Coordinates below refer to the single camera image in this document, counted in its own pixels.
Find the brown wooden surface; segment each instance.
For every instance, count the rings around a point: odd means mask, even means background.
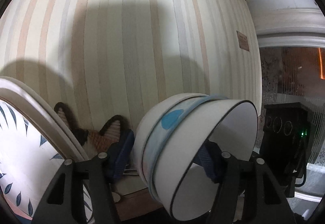
[[[115,205],[121,221],[136,218],[163,207],[151,197],[148,188],[122,196]]]

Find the orange light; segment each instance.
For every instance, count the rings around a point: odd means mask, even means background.
[[[322,54],[321,54],[321,49],[318,48],[318,60],[319,60],[319,65],[320,65],[320,78],[325,79],[324,74],[323,74],[323,59],[322,59]]]

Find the sticker on wall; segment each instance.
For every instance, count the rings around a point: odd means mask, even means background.
[[[239,42],[239,48],[244,49],[249,52],[249,45],[247,36],[237,31],[237,37]]]

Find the silver bolt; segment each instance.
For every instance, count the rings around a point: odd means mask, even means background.
[[[104,159],[104,158],[106,158],[107,157],[107,153],[99,153],[98,154],[98,158],[99,159]]]
[[[221,156],[223,157],[223,158],[226,158],[226,159],[228,159],[228,158],[230,158],[230,153],[228,153],[228,152],[222,152],[221,153]]]
[[[259,165],[263,165],[265,163],[265,161],[262,159],[262,158],[257,158],[256,159],[256,162],[259,164]]]
[[[68,166],[68,165],[71,165],[72,164],[72,159],[66,159],[64,161],[64,165]]]

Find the circular hole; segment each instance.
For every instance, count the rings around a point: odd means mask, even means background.
[[[270,116],[266,117],[265,126],[269,128],[271,127],[271,123],[272,123],[272,118]]]
[[[291,121],[286,121],[283,128],[284,134],[289,135],[292,132],[292,123]]]
[[[278,133],[281,130],[282,127],[282,120],[279,117],[276,117],[273,122],[273,131],[275,133]]]

